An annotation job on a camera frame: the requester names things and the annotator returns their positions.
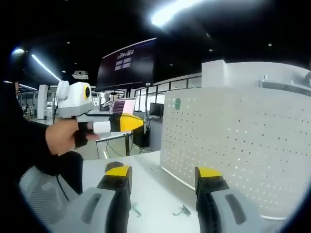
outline green sticker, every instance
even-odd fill
[[[175,109],[176,110],[180,109],[180,104],[181,104],[181,100],[180,100],[180,98],[177,98],[175,101]]]

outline pegboard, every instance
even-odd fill
[[[194,167],[222,172],[263,216],[288,217],[311,178],[311,98],[279,90],[166,93],[160,163],[194,186]]]

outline computer monitor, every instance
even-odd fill
[[[118,99],[114,101],[112,113],[133,114],[136,98]]]
[[[156,39],[141,41],[102,58],[96,91],[132,88],[153,83]]]
[[[149,115],[162,117],[164,113],[164,104],[150,103]]]

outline gray mesh chair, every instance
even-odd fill
[[[69,201],[79,196],[60,175],[58,180],[60,185],[56,176],[47,175],[33,166],[19,182],[25,200],[49,229],[65,216]]]

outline gray grip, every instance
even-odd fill
[[[50,229],[55,233],[105,232],[109,206],[115,193],[113,190],[89,188],[70,203],[64,218],[50,225]]]
[[[265,224],[257,206],[240,191],[230,188],[211,193],[219,211],[223,232],[262,232]]]

